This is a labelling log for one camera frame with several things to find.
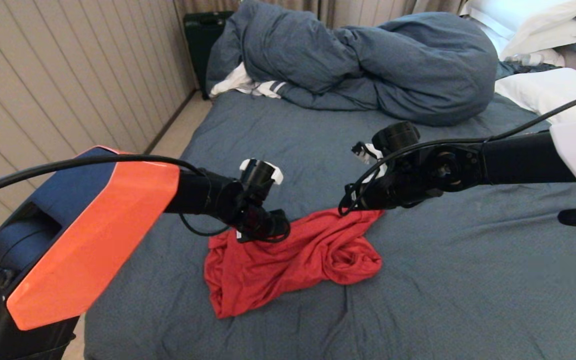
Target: bed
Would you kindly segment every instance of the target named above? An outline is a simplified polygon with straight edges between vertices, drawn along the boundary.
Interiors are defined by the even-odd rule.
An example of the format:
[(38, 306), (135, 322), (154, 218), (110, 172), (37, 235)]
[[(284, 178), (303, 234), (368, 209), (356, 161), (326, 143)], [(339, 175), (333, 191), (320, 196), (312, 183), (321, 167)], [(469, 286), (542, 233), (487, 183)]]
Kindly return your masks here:
[[(457, 125), (417, 127), (422, 141), (482, 137), (534, 117), (494, 95)], [(336, 207), (366, 170), (350, 148), (395, 121), (229, 91), (182, 159), (232, 177), (244, 159), (272, 162), (285, 180), (264, 207), (295, 220)], [(389, 210), (365, 235), (382, 257), (376, 276), (226, 319), (203, 278), (207, 239), (164, 214), (87, 313), (86, 358), (576, 359), (576, 227), (557, 220), (572, 208), (576, 183), (478, 186)]]

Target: white pillow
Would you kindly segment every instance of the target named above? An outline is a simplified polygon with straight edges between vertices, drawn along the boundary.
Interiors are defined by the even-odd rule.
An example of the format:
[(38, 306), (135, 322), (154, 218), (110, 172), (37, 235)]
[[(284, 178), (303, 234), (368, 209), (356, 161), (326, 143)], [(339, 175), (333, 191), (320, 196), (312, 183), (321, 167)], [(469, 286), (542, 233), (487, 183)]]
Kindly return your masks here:
[[(568, 20), (551, 29), (532, 34), (527, 39), (514, 46), (509, 46), (510, 40), (496, 33), (484, 23), (471, 17), (467, 17), (467, 19), (475, 23), (490, 39), (496, 49), (499, 60), (504, 60), (515, 54), (530, 54), (541, 50), (551, 50), (558, 46), (576, 43), (576, 18)], [(544, 62), (563, 66), (562, 64), (559, 64), (558, 59), (551, 59), (549, 61), (553, 55), (558, 57), (558, 54), (547, 54), (548, 56), (546, 56), (546, 54), (542, 55), (546, 57)]]
[[(555, 70), (518, 73), (499, 79), (494, 83), (494, 92), (512, 100), (520, 107), (539, 115), (557, 109), (576, 100), (576, 70)], [(576, 106), (549, 118), (552, 124), (576, 121)]]
[(576, 0), (469, 0), (461, 10), (515, 43), (576, 17)]

